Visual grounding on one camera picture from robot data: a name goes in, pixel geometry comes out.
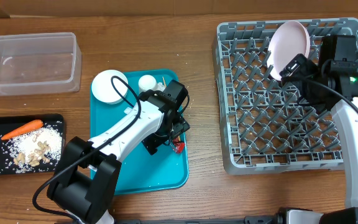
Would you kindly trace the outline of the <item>red snack wrapper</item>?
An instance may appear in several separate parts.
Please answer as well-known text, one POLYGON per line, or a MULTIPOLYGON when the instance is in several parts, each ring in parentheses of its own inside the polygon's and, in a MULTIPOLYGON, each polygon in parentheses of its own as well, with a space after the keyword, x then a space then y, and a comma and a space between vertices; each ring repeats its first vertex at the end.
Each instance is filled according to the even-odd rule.
POLYGON ((181 154, 186 144, 183 141, 173 141, 171 147, 176 154, 181 154))

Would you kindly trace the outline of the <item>large white plate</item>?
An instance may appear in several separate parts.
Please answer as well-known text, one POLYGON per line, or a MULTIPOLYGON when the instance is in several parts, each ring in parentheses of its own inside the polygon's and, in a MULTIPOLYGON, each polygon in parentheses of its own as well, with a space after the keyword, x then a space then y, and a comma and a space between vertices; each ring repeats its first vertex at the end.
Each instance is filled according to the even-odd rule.
POLYGON ((274 33, 269 45, 270 55, 267 66, 273 66, 270 76, 280 81, 279 74, 285 66, 298 54, 309 56, 310 36, 306 28, 298 21, 287 21, 274 33))

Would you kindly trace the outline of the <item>white bowl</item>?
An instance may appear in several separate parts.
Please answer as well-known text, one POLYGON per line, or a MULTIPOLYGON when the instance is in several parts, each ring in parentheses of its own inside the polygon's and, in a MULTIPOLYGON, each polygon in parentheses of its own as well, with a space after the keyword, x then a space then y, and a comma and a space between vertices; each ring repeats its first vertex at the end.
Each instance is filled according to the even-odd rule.
POLYGON ((118 70, 105 70, 100 72, 95 76, 91 84, 91 92, 93 96, 103 102, 110 105, 120 103, 122 97, 119 96, 117 91, 125 97, 128 91, 128 88, 117 78, 114 79, 111 83, 111 78, 117 76, 122 79, 125 83, 128 83, 127 77, 118 70))

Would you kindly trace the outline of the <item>orange carrot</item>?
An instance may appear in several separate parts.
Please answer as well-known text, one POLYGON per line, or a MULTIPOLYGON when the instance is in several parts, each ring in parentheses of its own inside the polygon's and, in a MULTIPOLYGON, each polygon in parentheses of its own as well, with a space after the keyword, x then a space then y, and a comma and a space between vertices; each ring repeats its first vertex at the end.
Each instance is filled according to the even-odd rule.
POLYGON ((20 135, 35 131, 37 129, 42 128, 43 125, 44 125, 44 123, 43 123, 42 120, 40 120, 40 119, 33 120, 33 121, 29 122, 29 123, 26 123, 26 124, 18 127, 17 129, 5 134, 1 138, 1 140, 3 140, 3 141, 4 140, 9 140, 11 138, 14 138, 14 137, 17 137, 17 136, 20 136, 20 135))

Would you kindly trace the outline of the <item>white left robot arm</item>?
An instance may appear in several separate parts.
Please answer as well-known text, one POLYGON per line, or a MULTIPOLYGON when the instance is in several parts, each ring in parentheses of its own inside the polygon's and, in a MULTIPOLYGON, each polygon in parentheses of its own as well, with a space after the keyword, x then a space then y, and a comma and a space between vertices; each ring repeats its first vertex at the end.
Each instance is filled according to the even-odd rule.
POLYGON ((122 162, 139 144, 153 155, 189 130, 180 110, 186 99, 188 90, 172 80, 164 91, 142 92, 133 109, 104 133, 88 141, 73 138, 61 154, 47 197, 74 222, 113 223, 108 208, 122 162))

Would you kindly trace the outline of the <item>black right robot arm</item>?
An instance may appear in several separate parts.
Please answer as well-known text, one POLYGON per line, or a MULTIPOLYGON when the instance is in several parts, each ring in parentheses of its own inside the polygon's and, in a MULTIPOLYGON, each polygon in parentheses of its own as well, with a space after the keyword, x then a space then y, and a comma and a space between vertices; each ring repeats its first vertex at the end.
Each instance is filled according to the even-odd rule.
POLYGON ((275 223, 358 223, 358 61, 353 35, 321 40, 319 63, 306 58, 301 38, 277 44, 282 83, 293 83, 317 111, 330 111, 341 142, 346 175, 346 205, 330 213, 283 208, 275 223))

